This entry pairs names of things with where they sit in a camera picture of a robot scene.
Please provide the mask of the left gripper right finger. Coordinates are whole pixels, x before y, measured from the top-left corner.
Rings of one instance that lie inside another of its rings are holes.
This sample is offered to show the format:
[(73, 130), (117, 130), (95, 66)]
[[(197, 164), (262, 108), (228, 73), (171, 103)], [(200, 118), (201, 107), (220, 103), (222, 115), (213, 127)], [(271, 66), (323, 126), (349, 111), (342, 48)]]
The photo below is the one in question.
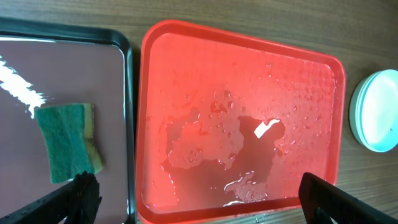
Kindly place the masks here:
[(303, 174), (298, 196), (308, 224), (397, 224), (397, 219), (369, 206), (309, 172)]

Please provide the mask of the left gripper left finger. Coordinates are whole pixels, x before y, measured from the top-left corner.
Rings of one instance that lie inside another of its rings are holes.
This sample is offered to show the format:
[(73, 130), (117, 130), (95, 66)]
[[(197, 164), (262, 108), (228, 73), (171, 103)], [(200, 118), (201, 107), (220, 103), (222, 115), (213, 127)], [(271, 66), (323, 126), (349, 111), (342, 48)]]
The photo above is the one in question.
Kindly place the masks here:
[(68, 184), (2, 217), (1, 224), (93, 224), (101, 201), (99, 182), (84, 171)]

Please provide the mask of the green scrubbing sponge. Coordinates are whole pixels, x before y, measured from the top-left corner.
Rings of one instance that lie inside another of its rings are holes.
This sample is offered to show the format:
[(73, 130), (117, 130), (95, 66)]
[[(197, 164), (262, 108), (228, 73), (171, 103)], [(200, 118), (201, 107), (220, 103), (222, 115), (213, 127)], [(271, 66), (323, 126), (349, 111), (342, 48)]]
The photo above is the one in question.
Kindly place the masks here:
[(94, 144), (93, 109), (91, 103), (71, 103), (35, 111), (47, 148), (51, 183), (72, 180), (84, 171), (102, 171), (103, 160)]

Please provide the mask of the light blue plate top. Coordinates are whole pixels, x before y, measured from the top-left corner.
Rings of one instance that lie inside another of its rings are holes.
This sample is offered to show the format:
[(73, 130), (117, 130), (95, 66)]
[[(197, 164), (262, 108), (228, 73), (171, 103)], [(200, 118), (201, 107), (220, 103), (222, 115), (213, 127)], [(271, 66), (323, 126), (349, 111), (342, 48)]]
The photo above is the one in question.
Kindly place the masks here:
[(373, 152), (397, 146), (397, 70), (363, 79), (351, 97), (349, 124), (356, 140)]

